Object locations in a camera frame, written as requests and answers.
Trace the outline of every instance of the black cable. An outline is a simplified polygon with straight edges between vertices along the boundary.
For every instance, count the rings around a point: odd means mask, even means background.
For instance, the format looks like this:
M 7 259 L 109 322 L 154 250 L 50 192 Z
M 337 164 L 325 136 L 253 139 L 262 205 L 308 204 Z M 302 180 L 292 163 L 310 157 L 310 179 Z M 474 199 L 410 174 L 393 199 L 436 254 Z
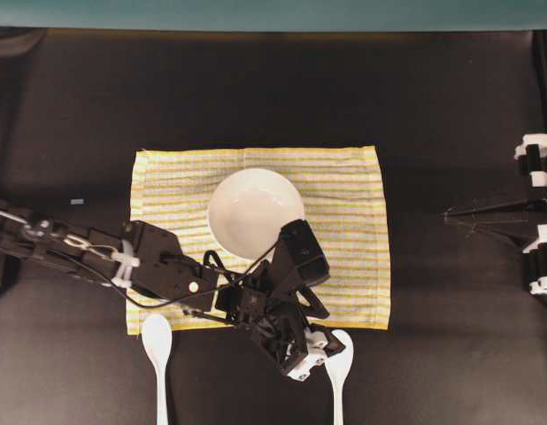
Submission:
M 256 261 L 254 261 L 247 269 L 244 273 L 242 273 L 240 276 L 238 276 L 236 279 L 234 279 L 232 282 L 229 282 L 228 284 L 226 285 L 222 285 L 222 286 L 219 286 L 218 288 L 214 288 L 212 290 L 204 290 L 202 292 L 197 292 L 195 294 L 188 294 L 188 295 L 185 295 L 183 297 L 177 297 L 177 298 L 174 298 L 174 299 L 170 299 L 168 301 L 165 301 L 164 303 L 160 303 L 160 304 L 157 304 L 157 305 L 143 305 L 143 304 L 140 304 L 138 303 L 137 301 L 135 301 L 134 299 L 132 299 L 131 297 L 128 296 L 128 294 L 126 292 L 123 292 L 120 290 L 120 287 L 118 287 L 117 285 L 114 284 L 114 282 L 112 280 L 110 280 L 108 277 L 106 277 L 104 274 L 102 274 L 101 272 L 99 272 L 98 270 L 96 270 L 95 268 L 93 267 L 90 267 L 90 266 L 87 266 L 86 264 L 84 264 L 82 261 L 79 261 L 78 259 L 75 259 L 73 257 L 71 257 L 70 255 L 67 255 L 67 254 L 64 254 L 63 252 L 61 251 L 56 251 L 56 250 L 48 250 L 48 252 L 51 252 L 55 255 L 58 255 L 59 257 L 63 258 L 63 259 L 66 259 L 67 261 L 71 261 L 72 263 L 74 263 L 76 266 L 79 266 L 81 268 L 83 268 L 84 270 L 87 270 L 88 272 L 94 274 L 95 276 L 99 277 L 102 281 L 108 283 L 111 285 L 111 287 L 116 290 L 116 292 L 119 293 L 119 295 L 123 298 L 125 298 L 127 301 L 129 301 L 130 303 L 132 303 L 133 305 L 135 305 L 136 307 L 140 307 L 140 308 L 145 308 L 145 309 L 155 309 L 155 308 L 160 308 L 160 307 L 165 307 L 166 305 L 170 305 L 170 304 L 173 304 L 173 303 L 177 303 L 177 302 L 180 302 L 180 301 L 183 301 L 185 299 L 188 299 L 188 298 L 194 298 L 194 297 L 201 297 L 203 295 L 209 295 L 209 294 L 212 294 L 214 292 L 219 292 L 221 290 L 226 290 L 228 288 L 231 288 L 233 286 L 235 286 L 238 282 L 241 282 L 245 277 L 248 276 L 248 273 L 250 272 L 250 270 L 255 266 L 257 265 L 258 262 L 260 262 L 267 254 L 270 253 L 270 251 L 275 248 L 275 245 L 277 245 L 277 241 L 266 251 L 264 252 Z

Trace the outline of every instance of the dish towel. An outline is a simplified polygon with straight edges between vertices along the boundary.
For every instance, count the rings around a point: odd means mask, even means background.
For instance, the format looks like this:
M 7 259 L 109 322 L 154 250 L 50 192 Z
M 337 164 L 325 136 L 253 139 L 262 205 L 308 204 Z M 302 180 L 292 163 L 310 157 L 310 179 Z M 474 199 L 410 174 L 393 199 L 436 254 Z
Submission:
M 313 288 L 330 311 L 323 321 L 338 328 L 387 329 L 390 263 L 386 203 L 378 157 L 362 148 L 278 148 L 137 152 L 132 175 L 131 220 L 174 232 L 185 255 L 201 262 L 215 250 L 226 268 L 242 272 L 250 262 L 228 255 L 212 237 L 206 208 L 218 184 L 244 168 L 266 168 L 287 177 L 304 201 L 311 225 L 330 265 L 330 279 Z M 223 277 L 219 284 L 226 282 Z M 132 290 L 143 304 L 157 301 Z M 127 331 L 138 335 L 147 314 L 127 301 Z M 174 305 L 159 309 L 172 329 L 225 325 L 184 316 Z M 212 311 L 213 314 L 224 313 Z

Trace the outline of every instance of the black tabletop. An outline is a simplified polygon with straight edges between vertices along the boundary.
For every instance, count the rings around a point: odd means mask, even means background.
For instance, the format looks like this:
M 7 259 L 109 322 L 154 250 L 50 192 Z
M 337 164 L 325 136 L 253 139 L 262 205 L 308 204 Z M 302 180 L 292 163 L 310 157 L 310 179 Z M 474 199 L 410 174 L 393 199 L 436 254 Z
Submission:
M 531 33 L 199 34 L 50 30 L 0 58 L 0 196 L 117 231 L 135 152 L 376 146 L 388 205 L 389 331 L 351 330 L 346 424 L 547 423 L 547 311 L 510 246 L 443 225 L 519 183 L 543 130 Z M 70 205 L 83 198 L 84 205 Z M 0 425 L 155 423 L 155 374 L 105 288 L 11 265 Z M 277 374 L 232 329 L 175 332 L 171 423 L 332 423 L 323 369 Z

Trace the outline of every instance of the spoon handle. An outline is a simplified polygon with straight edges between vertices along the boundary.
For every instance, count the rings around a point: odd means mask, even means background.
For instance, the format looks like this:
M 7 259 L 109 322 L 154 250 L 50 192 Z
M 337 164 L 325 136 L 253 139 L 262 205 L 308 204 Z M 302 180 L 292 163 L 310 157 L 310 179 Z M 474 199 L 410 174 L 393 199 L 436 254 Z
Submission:
M 334 425 L 343 425 L 343 386 L 333 384 L 333 423 Z
M 158 386 L 158 425 L 167 423 L 167 397 L 166 397 L 166 369 L 156 371 L 156 384 Z

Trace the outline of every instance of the white spoon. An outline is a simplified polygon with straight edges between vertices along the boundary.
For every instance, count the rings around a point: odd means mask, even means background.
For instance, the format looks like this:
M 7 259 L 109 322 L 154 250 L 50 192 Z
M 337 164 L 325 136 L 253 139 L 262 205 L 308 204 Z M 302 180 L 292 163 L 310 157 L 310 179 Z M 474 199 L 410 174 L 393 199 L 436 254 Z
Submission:
M 325 367 L 330 382 L 333 384 L 333 396 L 335 398 L 333 422 L 335 425 L 343 425 L 343 386 L 346 376 L 351 370 L 354 345 L 351 336 L 341 329 L 333 330 L 333 335 L 346 346 L 343 352 L 339 352 L 325 360 Z
M 158 425 L 167 425 L 166 366 L 171 352 L 171 327 L 161 314 L 150 314 L 142 325 L 143 348 L 156 369 Z

